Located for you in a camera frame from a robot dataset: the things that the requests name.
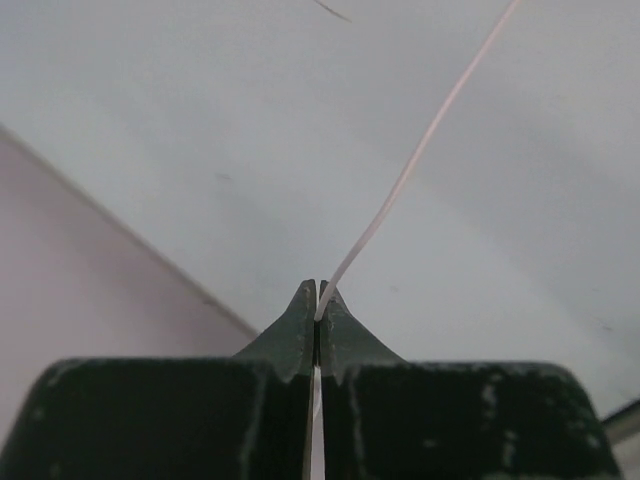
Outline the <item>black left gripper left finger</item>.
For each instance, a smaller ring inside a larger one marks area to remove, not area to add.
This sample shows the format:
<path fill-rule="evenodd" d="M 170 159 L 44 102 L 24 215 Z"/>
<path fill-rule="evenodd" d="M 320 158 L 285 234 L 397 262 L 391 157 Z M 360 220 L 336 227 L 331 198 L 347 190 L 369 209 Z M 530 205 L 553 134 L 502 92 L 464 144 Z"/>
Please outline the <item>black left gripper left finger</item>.
<path fill-rule="evenodd" d="M 306 479 L 316 285 L 229 357 L 71 358 L 29 391 L 5 479 Z"/>

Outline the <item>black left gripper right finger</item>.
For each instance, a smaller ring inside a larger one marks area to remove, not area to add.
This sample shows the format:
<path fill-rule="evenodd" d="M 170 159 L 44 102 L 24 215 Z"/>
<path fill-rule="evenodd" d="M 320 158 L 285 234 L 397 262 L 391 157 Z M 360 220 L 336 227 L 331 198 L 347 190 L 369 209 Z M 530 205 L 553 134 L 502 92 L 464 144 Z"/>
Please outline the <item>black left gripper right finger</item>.
<path fill-rule="evenodd" d="M 329 479 L 618 479 L 588 394 L 546 362 L 394 353 L 333 292 L 317 327 Z"/>

